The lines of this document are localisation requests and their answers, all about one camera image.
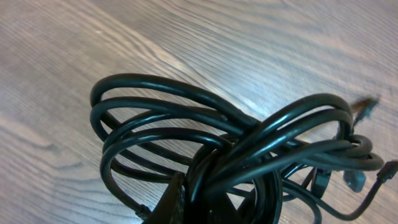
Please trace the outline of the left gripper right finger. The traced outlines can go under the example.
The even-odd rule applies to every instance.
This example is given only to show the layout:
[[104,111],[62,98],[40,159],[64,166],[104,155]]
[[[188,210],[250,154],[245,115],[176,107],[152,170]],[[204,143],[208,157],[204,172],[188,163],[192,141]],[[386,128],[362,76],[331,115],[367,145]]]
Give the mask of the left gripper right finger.
[[208,223],[243,224],[244,222],[227,193],[222,193],[209,200]]

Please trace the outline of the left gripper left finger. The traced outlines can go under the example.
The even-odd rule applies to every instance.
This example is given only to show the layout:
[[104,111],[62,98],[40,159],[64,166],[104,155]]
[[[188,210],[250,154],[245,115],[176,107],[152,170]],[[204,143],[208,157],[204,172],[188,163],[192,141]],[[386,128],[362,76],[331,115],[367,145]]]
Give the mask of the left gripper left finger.
[[154,211],[143,224],[183,224],[185,210],[185,175],[176,173]]

